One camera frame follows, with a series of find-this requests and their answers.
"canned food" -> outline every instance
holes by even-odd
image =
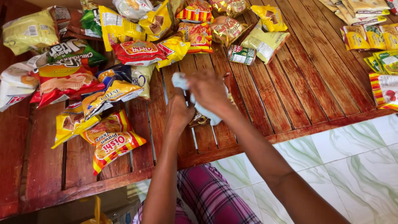
[[[256,59],[256,53],[256,49],[232,44],[228,50],[228,60],[245,65],[252,65],[254,63],[254,59]]]

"white snack bag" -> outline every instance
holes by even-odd
[[[134,23],[154,9],[149,0],[112,0],[112,3],[122,17]]]
[[[27,75],[28,72],[43,65],[47,55],[37,55],[28,61],[11,65],[0,75],[0,112],[30,96],[37,88],[39,80]]]

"person's left hand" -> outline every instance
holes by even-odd
[[[184,91],[175,88],[174,96],[168,100],[166,109],[166,128],[165,131],[177,131],[182,133],[187,124],[195,114],[193,104],[185,102]]]

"white rag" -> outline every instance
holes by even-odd
[[[187,86],[187,80],[184,77],[185,77],[184,73],[180,73],[180,72],[174,73],[173,77],[172,77],[173,86],[182,88],[183,90],[189,90],[189,88]],[[228,88],[225,86],[225,84],[224,84],[224,88],[225,88],[225,93],[226,93],[225,97],[228,98]],[[193,103],[195,105],[195,109],[199,113],[201,113],[203,116],[205,116],[207,118],[210,118],[211,126],[215,126],[221,122],[221,118],[219,118],[214,113],[208,111],[207,109],[202,107],[198,102],[196,102],[195,96],[193,94],[191,94],[189,100],[191,101],[191,103]]]

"tiled floor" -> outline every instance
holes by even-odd
[[[274,145],[353,224],[398,223],[398,117],[376,118]],[[212,162],[264,223],[293,223],[239,154]]]

